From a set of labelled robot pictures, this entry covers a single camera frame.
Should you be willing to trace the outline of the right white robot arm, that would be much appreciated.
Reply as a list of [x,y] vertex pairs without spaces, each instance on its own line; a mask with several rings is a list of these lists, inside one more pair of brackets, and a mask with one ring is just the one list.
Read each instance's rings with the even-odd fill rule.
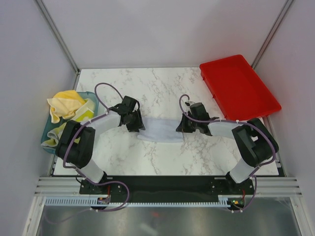
[[183,112],[177,132],[193,133],[198,130],[207,136],[233,139],[241,155],[236,166],[226,174],[227,192],[236,194],[243,182],[250,178],[264,163],[274,160],[279,145],[258,118],[248,121],[228,121],[210,117],[202,103],[187,102],[189,110]]

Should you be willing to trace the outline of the light blue towel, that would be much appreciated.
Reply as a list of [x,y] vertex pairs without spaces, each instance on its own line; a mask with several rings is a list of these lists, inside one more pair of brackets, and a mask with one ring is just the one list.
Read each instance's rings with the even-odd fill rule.
[[182,143],[183,134],[177,132],[176,128],[180,122],[173,119],[160,119],[144,117],[145,130],[140,130],[137,138],[154,143]]

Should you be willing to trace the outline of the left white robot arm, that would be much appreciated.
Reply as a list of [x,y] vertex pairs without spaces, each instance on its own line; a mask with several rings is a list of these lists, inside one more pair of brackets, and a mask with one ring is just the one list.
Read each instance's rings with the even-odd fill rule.
[[145,130],[138,100],[125,96],[122,102],[109,108],[106,113],[88,121],[68,121],[58,142],[55,154],[63,160],[63,167],[74,169],[91,181],[91,189],[102,194],[108,182],[106,173],[94,162],[94,144],[100,134],[125,125],[129,132]]

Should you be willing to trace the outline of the green frog pattern towel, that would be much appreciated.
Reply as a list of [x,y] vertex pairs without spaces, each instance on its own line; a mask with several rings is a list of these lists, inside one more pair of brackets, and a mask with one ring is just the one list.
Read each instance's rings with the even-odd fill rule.
[[94,117],[95,103],[89,98],[85,99],[85,102],[86,103],[75,112],[75,116],[71,120],[83,122]]

